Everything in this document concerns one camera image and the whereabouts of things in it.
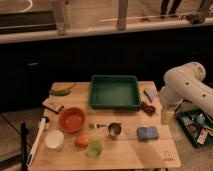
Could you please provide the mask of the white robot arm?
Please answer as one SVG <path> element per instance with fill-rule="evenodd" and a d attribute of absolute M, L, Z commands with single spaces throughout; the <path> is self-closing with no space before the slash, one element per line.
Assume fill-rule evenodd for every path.
<path fill-rule="evenodd" d="M 164 74 L 164 86 L 159 91 L 162 125 L 170 122 L 184 99 L 213 117 L 213 88 L 203 83 L 205 76 L 206 70 L 198 62 L 174 67 Z"/>

